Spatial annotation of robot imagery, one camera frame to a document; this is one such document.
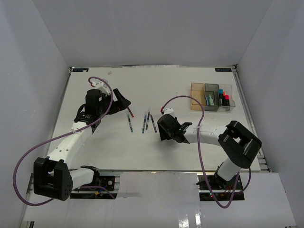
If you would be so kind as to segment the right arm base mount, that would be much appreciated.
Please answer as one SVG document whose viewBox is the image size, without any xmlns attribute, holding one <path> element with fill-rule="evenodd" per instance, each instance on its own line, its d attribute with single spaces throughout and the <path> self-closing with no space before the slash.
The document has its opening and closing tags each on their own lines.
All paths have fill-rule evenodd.
<svg viewBox="0 0 304 228">
<path fill-rule="evenodd" d="M 214 192 L 218 201 L 220 201 L 220 202 L 229 201 L 229 199 L 232 195 L 232 190 L 233 190 L 233 187 L 235 184 L 236 176 L 234 176 L 229 182 L 220 184 L 220 185 L 218 185 L 215 182 L 214 175 L 207 175 L 207 178 L 208 178 L 209 184 L 211 186 L 211 189 Z M 198 175 L 198 182 L 196 183 L 196 185 L 199 188 L 199 199 L 201 202 L 214 200 L 213 199 L 214 197 L 212 196 L 211 192 L 209 191 L 209 189 L 207 187 L 204 175 Z M 242 191 L 242 189 L 243 189 L 243 183 L 242 183 L 241 177 L 239 177 L 237 185 L 236 185 L 236 190 L 235 190 L 235 194 L 233 197 L 233 201 L 245 200 L 244 193 L 243 192 L 240 193 L 240 191 Z"/>
</svg>

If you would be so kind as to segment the green translucent correction tape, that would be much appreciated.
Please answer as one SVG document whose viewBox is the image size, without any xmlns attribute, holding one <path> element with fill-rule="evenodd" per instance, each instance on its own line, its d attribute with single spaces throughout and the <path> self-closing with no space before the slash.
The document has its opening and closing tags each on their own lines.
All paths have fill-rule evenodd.
<svg viewBox="0 0 304 228">
<path fill-rule="evenodd" d="M 209 100 L 209 105 L 214 106 L 214 101 L 213 101 L 212 95 L 208 96 L 208 100 Z"/>
</svg>

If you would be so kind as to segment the orange cap black highlighter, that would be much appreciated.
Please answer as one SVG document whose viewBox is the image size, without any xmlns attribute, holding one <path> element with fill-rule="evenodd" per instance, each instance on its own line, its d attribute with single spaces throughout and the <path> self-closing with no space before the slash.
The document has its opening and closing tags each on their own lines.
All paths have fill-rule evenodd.
<svg viewBox="0 0 304 228">
<path fill-rule="evenodd" d="M 226 93 L 223 92 L 223 96 L 222 96 L 222 106 L 226 106 L 227 102 L 226 102 Z"/>
</svg>

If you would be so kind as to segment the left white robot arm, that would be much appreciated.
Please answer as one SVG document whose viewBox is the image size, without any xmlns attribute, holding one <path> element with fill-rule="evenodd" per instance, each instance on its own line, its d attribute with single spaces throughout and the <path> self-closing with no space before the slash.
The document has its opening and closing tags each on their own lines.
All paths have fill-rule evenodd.
<svg viewBox="0 0 304 228">
<path fill-rule="evenodd" d="M 34 162 L 34 193 L 45 197 L 65 201 L 71 191 L 82 186 L 94 190 L 100 185 L 99 169 L 93 166 L 81 166 L 71 170 L 71 163 L 83 143 L 95 132 L 101 123 L 100 117 L 111 115 L 129 107 L 127 100 L 116 88 L 112 95 L 103 89 L 88 90 L 85 103 L 82 104 L 72 124 L 70 135 L 45 158 Z"/>
</svg>

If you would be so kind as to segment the purple gel pen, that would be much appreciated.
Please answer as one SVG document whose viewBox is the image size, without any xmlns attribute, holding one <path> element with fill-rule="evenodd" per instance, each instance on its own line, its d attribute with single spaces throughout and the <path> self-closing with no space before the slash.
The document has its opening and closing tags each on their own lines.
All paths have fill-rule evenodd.
<svg viewBox="0 0 304 228">
<path fill-rule="evenodd" d="M 150 117 L 151 117 L 151 122 L 152 122 L 152 126 L 153 126 L 153 129 L 154 129 L 154 132 L 157 133 L 156 124 L 155 124 L 155 121 L 154 121 L 154 118 L 153 118 L 152 114 L 150 114 Z"/>
</svg>

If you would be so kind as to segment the blue cap black highlighter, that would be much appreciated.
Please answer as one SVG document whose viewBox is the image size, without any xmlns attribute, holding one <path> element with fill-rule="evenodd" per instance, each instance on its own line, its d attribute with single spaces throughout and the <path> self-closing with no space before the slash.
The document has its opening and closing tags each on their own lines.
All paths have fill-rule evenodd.
<svg viewBox="0 0 304 228">
<path fill-rule="evenodd" d="M 219 103 L 220 103 L 220 105 L 223 105 L 223 104 L 224 104 L 224 103 L 223 103 L 224 92 L 223 92 L 222 89 L 219 89 L 219 90 L 218 90 L 218 97 L 219 97 Z"/>
</svg>

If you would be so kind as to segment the black gel pen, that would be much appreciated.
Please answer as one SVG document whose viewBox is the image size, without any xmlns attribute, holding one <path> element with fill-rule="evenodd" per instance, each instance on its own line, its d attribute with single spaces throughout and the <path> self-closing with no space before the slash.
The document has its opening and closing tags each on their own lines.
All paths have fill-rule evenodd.
<svg viewBox="0 0 304 228">
<path fill-rule="evenodd" d="M 148 112 L 147 112 L 147 118 L 146 118 L 146 126 L 145 129 L 148 129 L 148 125 L 149 125 L 149 119 L 150 119 L 150 112 L 151 112 L 151 107 L 148 107 Z"/>
</svg>

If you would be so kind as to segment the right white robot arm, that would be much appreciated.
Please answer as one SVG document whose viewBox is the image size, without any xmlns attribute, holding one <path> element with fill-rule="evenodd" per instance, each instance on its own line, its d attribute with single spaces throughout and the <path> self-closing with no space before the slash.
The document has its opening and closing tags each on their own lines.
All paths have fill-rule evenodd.
<svg viewBox="0 0 304 228">
<path fill-rule="evenodd" d="M 262 142 L 238 121 L 231 121 L 226 126 L 195 126 L 191 122 L 180 124 L 176 117 L 164 114 L 157 125 L 162 141 L 221 147 L 228 158 L 216 170 L 213 181 L 222 190 L 231 185 L 241 169 L 251 167 L 262 147 Z"/>
</svg>

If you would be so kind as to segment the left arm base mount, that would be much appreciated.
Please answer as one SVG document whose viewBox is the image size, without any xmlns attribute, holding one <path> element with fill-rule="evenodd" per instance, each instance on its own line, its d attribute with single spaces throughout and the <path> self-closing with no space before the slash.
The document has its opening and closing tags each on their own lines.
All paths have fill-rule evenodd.
<svg viewBox="0 0 304 228">
<path fill-rule="evenodd" d="M 71 199 L 114 200 L 118 188 L 115 186 L 115 176 L 100 176 L 94 183 L 76 188 L 72 191 Z"/>
</svg>

